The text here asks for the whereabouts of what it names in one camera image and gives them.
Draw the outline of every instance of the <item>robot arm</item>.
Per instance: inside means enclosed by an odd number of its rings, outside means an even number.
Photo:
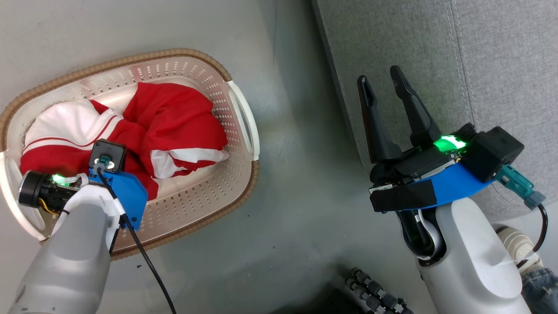
[[[33,171],[23,177],[19,203],[42,207],[59,218],[25,274],[10,313],[96,313],[116,235],[126,227],[161,286],[171,312],[176,313],[134,231],[141,225],[147,191],[134,175],[122,171],[125,153],[122,145],[98,140],[88,177],[72,179]]]
[[[389,138],[367,78],[357,81],[376,163],[369,190],[374,210],[396,213],[438,313],[530,313],[514,261],[468,198],[497,180],[546,221],[545,197],[510,166],[524,145],[500,127],[477,133],[470,123],[443,136],[401,69],[390,72],[412,131],[413,148],[405,152]],[[543,225],[533,251],[545,234]]]
[[[76,192],[64,207],[71,214],[41,247],[9,313],[96,313],[120,228],[114,203],[100,186]]]

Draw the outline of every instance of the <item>black tape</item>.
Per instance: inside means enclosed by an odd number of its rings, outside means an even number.
[[[375,212],[415,210],[437,204],[431,180],[374,191],[370,195],[370,201]]]

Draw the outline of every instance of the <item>green led light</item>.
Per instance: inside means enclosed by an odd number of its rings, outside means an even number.
[[[65,185],[65,186],[69,186],[69,183],[64,182],[66,178],[62,177],[59,174],[55,174],[52,176],[52,181],[54,181],[56,184],[58,185]]]
[[[465,147],[467,143],[455,138],[453,135],[444,135],[438,141],[434,142],[440,151],[457,150]]]

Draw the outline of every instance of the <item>wire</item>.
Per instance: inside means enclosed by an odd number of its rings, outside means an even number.
[[[542,228],[541,228],[541,235],[538,237],[537,244],[533,247],[533,253],[536,253],[542,246],[542,243],[545,241],[546,238],[546,231],[549,229],[549,216],[546,213],[545,206],[542,204],[538,205],[538,209],[541,212],[542,216]],[[517,263],[517,268],[525,265],[527,263],[527,259],[522,260],[521,262]]]
[[[52,210],[50,210],[49,207],[46,205],[46,202],[45,202],[44,199],[42,199],[42,198],[39,197],[39,202],[41,203],[41,207],[42,207],[42,209],[45,210],[45,212],[50,213],[50,214],[53,214],[54,216],[60,215],[59,213],[53,212]]]
[[[114,190],[112,190],[112,187],[110,185],[108,185],[107,179],[103,176],[103,172],[101,171],[101,169],[97,169],[97,175],[99,176],[99,179],[101,179],[101,182],[103,182],[103,185],[107,188],[110,195],[114,199],[117,199],[118,197],[116,197],[116,194],[114,193]],[[163,291],[163,294],[165,295],[165,298],[167,299],[167,302],[169,303],[172,314],[176,314],[174,304],[172,304],[172,300],[171,300],[171,297],[169,296],[167,288],[165,288],[165,284],[163,283],[163,280],[159,276],[157,270],[155,269],[155,266],[153,266],[153,263],[151,262],[151,259],[149,259],[149,256],[147,256],[147,253],[145,252],[145,249],[143,249],[143,245],[141,244],[140,240],[138,239],[138,236],[136,235],[136,232],[134,231],[134,228],[132,227],[132,223],[130,222],[130,219],[128,218],[128,215],[124,214],[124,215],[122,215],[122,218],[124,219],[124,222],[128,226],[128,229],[130,230],[130,234],[132,235],[132,238],[134,238],[134,241],[136,242],[136,245],[138,246],[138,249],[141,252],[141,255],[143,255],[143,258],[145,259],[145,262],[147,263],[147,266],[149,266],[149,269],[151,269],[151,272],[155,276],[155,279],[157,280],[157,283],[161,287],[161,290]]]

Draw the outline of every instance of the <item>jeans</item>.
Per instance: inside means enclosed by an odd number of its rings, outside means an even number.
[[[558,277],[548,268],[523,276],[523,298],[533,314],[558,314]]]

